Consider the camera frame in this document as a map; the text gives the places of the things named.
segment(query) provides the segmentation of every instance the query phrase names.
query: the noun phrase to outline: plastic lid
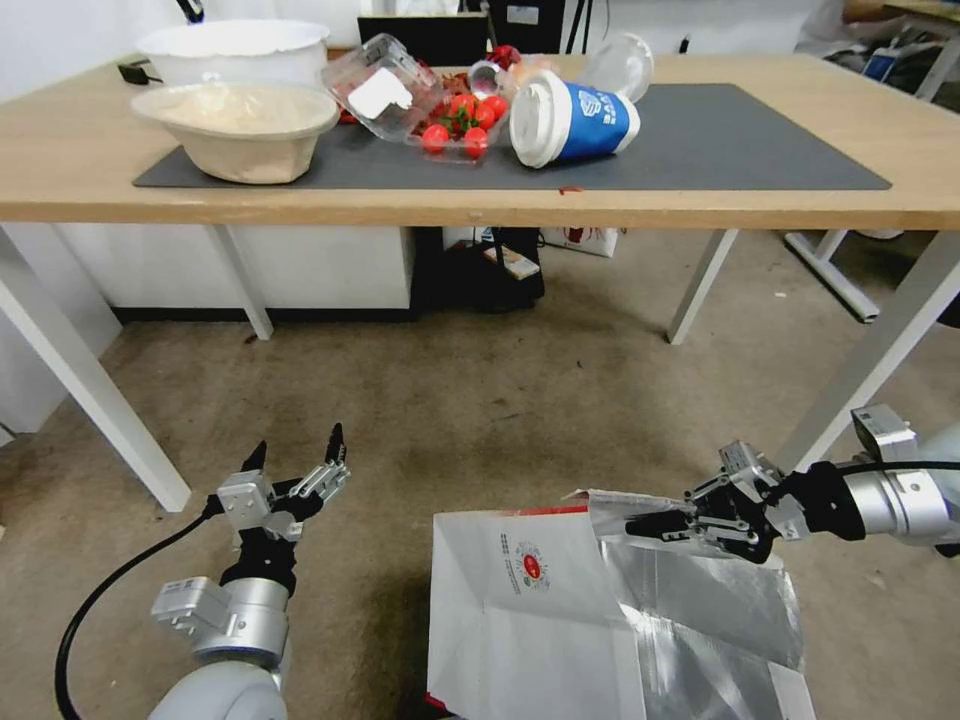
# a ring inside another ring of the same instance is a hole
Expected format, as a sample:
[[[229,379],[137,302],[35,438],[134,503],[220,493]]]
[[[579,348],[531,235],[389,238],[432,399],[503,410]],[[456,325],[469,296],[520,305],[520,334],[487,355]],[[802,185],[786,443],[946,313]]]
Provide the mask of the plastic lid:
[[[643,38],[619,33],[590,54],[577,82],[604,92],[621,93],[635,103],[650,87],[653,69],[653,52]]]
[[[560,153],[570,131],[569,104],[563,81],[549,70],[520,86],[510,109],[510,142],[520,162],[540,168]]]

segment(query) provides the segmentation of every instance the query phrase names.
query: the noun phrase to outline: blue paper cup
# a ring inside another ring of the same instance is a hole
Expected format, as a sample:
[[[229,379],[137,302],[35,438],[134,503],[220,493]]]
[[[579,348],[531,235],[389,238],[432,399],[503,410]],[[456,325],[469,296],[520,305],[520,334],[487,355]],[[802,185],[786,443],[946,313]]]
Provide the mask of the blue paper cup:
[[[618,153],[639,130],[640,116],[626,97],[564,82],[549,70],[525,82],[510,109],[510,142],[532,168]]]

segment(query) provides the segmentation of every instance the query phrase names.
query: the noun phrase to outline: beige paper bowl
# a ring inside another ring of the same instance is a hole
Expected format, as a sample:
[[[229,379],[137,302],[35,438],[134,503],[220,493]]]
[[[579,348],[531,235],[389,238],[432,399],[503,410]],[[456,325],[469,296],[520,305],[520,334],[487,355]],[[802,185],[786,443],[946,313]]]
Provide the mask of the beige paper bowl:
[[[135,97],[203,172],[252,185],[288,183],[310,167],[317,138],[337,124],[337,103],[296,85],[203,83]]]

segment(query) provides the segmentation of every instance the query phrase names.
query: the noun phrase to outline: paper bag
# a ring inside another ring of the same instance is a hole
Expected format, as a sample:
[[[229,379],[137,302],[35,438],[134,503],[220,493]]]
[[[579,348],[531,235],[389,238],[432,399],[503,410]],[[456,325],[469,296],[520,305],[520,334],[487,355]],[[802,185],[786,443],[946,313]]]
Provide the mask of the paper bag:
[[[617,228],[540,228],[547,245],[557,245],[570,250],[613,257],[617,249],[620,231]]]
[[[644,497],[434,516],[428,695],[468,720],[813,720],[785,571],[611,532]]]

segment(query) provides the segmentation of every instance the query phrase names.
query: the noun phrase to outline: red tomato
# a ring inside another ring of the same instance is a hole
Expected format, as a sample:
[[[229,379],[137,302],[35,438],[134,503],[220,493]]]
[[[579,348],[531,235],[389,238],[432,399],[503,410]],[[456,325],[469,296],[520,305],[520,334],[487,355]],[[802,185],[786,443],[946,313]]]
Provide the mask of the red tomato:
[[[487,151],[487,131],[483,128],[470,128],[463,135],[464,149],[467,155],[478,158]]]
[[[460,112],[460,108],[466,111],[468,118],[472,118],[474,110],[477,109],[477,99],[469,93],[454,95],[453,100],[450,101],[450,114],[456,115]]]
[[[423,149],[428,153],[438,155],[443,152],[447,143],[450,142],[450,133],[447,132],[447,129],[443,125],[431,125],[423,131],[420,142],[423,143]]]
[[[497,115],[490,109],[489,105],[477,105],[477,110],[473,114],[473,121],[477,123],[478,127],[489,130],[497,121]]]
[[[503,114],[507,111],[507,101],[504,100],[499,95],[491,95],[488,98],[484,98],[481,105],[486,105],[488,108],[493,110],[494,117],[499,120],[503,117]]]

